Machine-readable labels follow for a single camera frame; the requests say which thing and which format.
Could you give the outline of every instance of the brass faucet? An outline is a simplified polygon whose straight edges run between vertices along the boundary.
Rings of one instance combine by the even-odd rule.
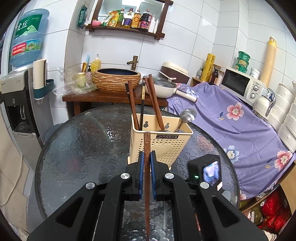
[[[126,64],[128,64],[128,65],[132,65],[131,66],[131,70],[133,70],[133,71],[136,71],[136,67],[137,67],[137,63],[138,63],[139,61],[138,61],[138,56],[133,56],[133,61],[129,61],[129,62],[127,62]]]

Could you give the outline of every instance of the purple cloth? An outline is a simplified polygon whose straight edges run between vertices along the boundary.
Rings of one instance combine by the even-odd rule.
[[[214,138],[233,163],[241,200],[272,188],[295,160],[273,127],[226,89],[207,83],[180,84],[179,89],[196,96],[197,102],[173,95],[167,99],[168,111],[178,115],[186,108],[196,110],[193,123]]]

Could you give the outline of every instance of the woven basin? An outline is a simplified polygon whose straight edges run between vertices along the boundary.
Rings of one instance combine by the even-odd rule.
[[[110,93],[126,93],[125,83],[130,80],[134,89],[140,78],[139,72],[127,69],[97,69],[93,74],[93,82],[98,89]]]

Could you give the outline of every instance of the glass table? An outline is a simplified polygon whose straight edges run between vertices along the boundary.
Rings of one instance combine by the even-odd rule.
[[[154,110],[145,107],[145,114]],[[162,111],[163,116],[175,116]],[[194,124],[186,146],[171,172],[188,177],[187,162],[205,154],[221,159],[223,189],[237,206],[238,180],[223,149]],[[43,217],[51,215],[87,182],[102,184],[125,171],[130,147],[131,108],[128,104],[99,107],[83,112],[61,125],[45,144],[37,163],[35,190]],[[173,240],[170,203],[150,198],[150,239]],[[144,201],[125,202],[121,240],[145,240]]]

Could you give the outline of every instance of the utensil holder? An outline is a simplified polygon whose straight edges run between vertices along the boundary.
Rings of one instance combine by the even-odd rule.
[[[140,114],[137,114],[138,121],[140,122]],[[178,155],[186,145],[187,141],[193,134],[192,129],[187,123],[183,123],[180,132],[174,132],[181,120],[179,117],[162,116],[165,129],[170,132],[159,132],[160,130],[155,115],[143,116],[143,130],[137,131],[134,126],[133,117],[131,127],[131,143],[130,143],[130,156],[128,163],[133,163],[138,160],[139,151],[144,151],[144,132],[151,132],[151,151],[156,152],[157,161],[166,163],[170,168]]]

